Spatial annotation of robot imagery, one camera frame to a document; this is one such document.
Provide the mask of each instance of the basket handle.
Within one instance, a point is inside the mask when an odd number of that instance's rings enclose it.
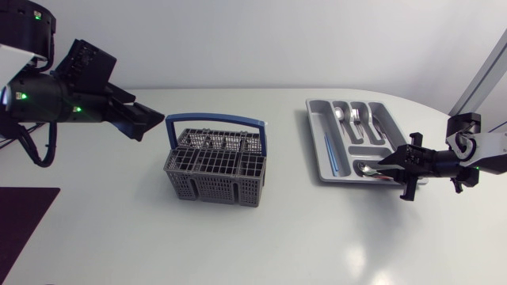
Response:
[[[214,113],[182,113],[173,114],[166,117],[167,133],[169,134],[169,143],[171,148],[177,147],[176,131],[174,130],[174,122],[191,121],[191,120],[207,120],[232,124],[241,124],[247,127],[256,127],[259,129],[259,136],[261,137],[261,153],[267,156],[266,150],[266,133],[265,122],[261,120],[254,120],[243,116],[233,116]]]

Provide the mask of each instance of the black mat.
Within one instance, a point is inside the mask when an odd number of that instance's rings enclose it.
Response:
[[[0,188],[0,283],[59,192],[59,188]]]

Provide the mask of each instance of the metal utensil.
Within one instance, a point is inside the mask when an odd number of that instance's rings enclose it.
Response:
[[[360,133],[361,137],[364,137],[364,131],[361,126],[361,118],[359,116],[359,109],[352,109],[352,120],[356,125],[357,131]]]
[[[367,177],[373,177],[373,178],[379,178],[379,179],[391,179],[391,177],[385,176],[382,173],[376,171],[376,169],[373,169],[366,163],[359,161],[357,162],[357,168],[359,171]]]
[[[334,114],[338,118],[338,121],[340,121],[340,127],[343,133],[345,133],[345,128],[343,127],[343,121],[345,120],[345,114],[343,113],[343,110],[340,107],[334,108]]]
[[[386,134],[380,128],[380,122],[379,122],[379,120],[377,118],[375,118],[375,117],[373,117],[373,127],[375,127],[375,129],[377,130],[377,132],[379,133],[381,139],[387,139]]]

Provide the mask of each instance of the black cable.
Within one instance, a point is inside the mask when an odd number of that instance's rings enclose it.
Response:
[[[37,164],[40,167],[48,167],[51,165],[53,160],[55,159],[56,152],[56,122],[49,123],[49,138],[48,144],[46,147],[48,148],[48,152],[43,160],[40,159],[39,153],[37,152],[37,146],[30,137],[30,134],[25,129],[25,127],[20,127],[20,137],[19,142],[25,148],[26,153],[32,159],[33,163]]]
[[[48,62],[45,66],[35,68],[36,72],[45,72],[46,70],[49,70],[53,66],[53,61],[55,57],[55,39],[53,35],[51,34],[51,41],[50,41],[50,48],[49,48],[49,56],[48,56]]]
[[[498,129],[499,127],[501,127],[501,126],[503,126],[503,125],[505,125],[505,124],[507,124],[507,121],[505,121],[505,122],[503,122],[503,123],[501,123],[501,124],[497,125],[496,127],[492,128],[492,129],[491,129],[491,131],[488,131],[488,132],[493,132],[494,130]]]
[[[36,129],[38,129],[39,127],[44,126],[44,124],[45,124],[45,123],[36,123],[35,125],[33,125],[32,127],[30,127],[30,128],[28,129],[29,134],[33,133],[33,132],[34,132]],[[6,142],[6,143],[4,143],[4,144],[2,144],[2,145],[0,146],[0,150],[1,150],[2,148],[4,148],[4,147],[8,146],[8,145],[9,145],[9,144],[11,144],[11,143],[14,143],[14,141],[16,141],[16,139],[4,139],[4,140],[2,140],[0,143],[3,143],[3,142]]]

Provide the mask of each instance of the table surface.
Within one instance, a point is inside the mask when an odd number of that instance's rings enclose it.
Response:
[[[132,92],[165,114],[267,121],[260,206],[179,200],[162,170],[170,150],[164,123],[141,143],[109,123],[61,123],[48,169],[19,143],[0,151],[2,186],[62,189],[5,284],[505,283],[506,176],[481,173],[459,195],[447,178],[431,179],[414,202],[399,199],[397,185],[321,182],[305,100],[382,101],[406,136],[420,131],[423,146],[438,150],[446,149],[447,115],[351,89]],[[244,129],[184,122],[177,133],[184,127]]]

